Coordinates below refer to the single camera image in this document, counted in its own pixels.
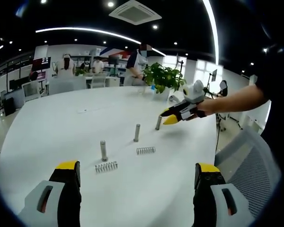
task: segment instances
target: ceiling air vent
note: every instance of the ceiling air vent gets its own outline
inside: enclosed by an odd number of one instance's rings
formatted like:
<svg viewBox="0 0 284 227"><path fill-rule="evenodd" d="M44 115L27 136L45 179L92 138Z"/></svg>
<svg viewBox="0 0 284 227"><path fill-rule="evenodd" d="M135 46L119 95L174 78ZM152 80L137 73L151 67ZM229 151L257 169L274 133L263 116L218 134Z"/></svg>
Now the ceiling air vent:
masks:
<svg viewBox="0 0 284 227"><path fill-rule="evenodd" d="M137 2L136 0L130 0L127 3L119 6L113 12L111 12L109 16L124 20L133 25L140 25L162 18L156 12Z"/></svg>

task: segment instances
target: window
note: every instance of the window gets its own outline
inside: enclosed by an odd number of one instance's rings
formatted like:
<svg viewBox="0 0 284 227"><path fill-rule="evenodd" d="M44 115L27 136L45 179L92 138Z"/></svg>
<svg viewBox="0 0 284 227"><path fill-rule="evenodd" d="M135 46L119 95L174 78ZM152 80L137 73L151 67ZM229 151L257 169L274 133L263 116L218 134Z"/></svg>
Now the window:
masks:
<svg viewBox="0 0 284 227"><path fill-rule="evenodd" d="M210 73L217 70L217 77L214 82L212 82L212 77L210 77ZM220 83L222 81L223 74L223 66L215 65L214 63L208 61L198 60L196 65L196 71L194 76L194 82L198 79L202 81L204 87L207 86L209 79L209 90L213 93L218 93L220 89Z"/></svg>
<svg viewBox="0 0 284 227"><path fill-rule="evenodd" d="M179 59L178 59L179 62L183 61L182 70L181 70L181 63L177 64L177 57L176 56L167 55L167 56L163 57L163 64L162 65L164 67L170 67L172 69L177 69L177 70L181 71L182 75L184 76L186 60L187 60L186 57L179 57Z"/></svg>

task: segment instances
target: face mask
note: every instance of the face mask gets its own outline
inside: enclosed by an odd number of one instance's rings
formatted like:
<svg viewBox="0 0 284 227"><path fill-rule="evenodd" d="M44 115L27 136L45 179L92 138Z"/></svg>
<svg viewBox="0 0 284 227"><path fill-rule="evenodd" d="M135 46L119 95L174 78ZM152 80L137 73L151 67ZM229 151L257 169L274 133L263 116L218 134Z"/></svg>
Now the face mask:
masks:
<svg viewBox="0 0 284 227"><path fill-rule="evenodd" d="M142 55L143 57L147 57L147 51L141 51L141 55Z"/></svg>

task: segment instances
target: white shirt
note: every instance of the white shirt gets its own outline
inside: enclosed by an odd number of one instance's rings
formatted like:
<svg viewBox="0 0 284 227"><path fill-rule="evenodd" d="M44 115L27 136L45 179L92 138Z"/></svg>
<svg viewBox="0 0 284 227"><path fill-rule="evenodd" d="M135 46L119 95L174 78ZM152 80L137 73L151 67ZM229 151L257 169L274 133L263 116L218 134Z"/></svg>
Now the white shirt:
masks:
<svg viewBox="0 0 284 227"><path fill-rule="evenodd" d="M102 61L94 61L93 68L95 68L95 73L101 73L104 68L104 63Z"/></svg>
<svg viewBox="0 0 284 227"><path fill-rule="evenodd" d="M57 69L58 69L58 78L70 78L73 77L73 69L75 67L75 62L70 59L70 65L68 67L68 69L64 69L64 59L57 62Z"/></svg>

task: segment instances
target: black ceiling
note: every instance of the black ceiling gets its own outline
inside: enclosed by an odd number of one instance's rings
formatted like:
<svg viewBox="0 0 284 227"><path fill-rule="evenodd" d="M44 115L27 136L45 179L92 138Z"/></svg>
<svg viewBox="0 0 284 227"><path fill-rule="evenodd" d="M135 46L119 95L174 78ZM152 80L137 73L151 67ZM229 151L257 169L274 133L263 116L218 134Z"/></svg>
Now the black ceiling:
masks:
<svg viewBox="0 0 284 227"><path fill-rule="evenodd" d="M106 30L142 41L146 40L154 48L165 54L184 55L189 59L204 59L214 62L213 34L210 20L202 0L138 0L162 16L161 20L132 25L108 14L128 0L111 0L115 7L108 8L108 0L40 0L0 1L0 62L22 52L51 44L95 44L123 49L136 49L134 43L116 37L75 31L51 31L36 34L43 28L77 26ZM261 61L265 57L262 49L270 45L255 17L238 0L210 0L215 16L220 49L220 64L226 68L251 74L250 62ZM16 16L17 9L27 6L22 18Z"/></svg>

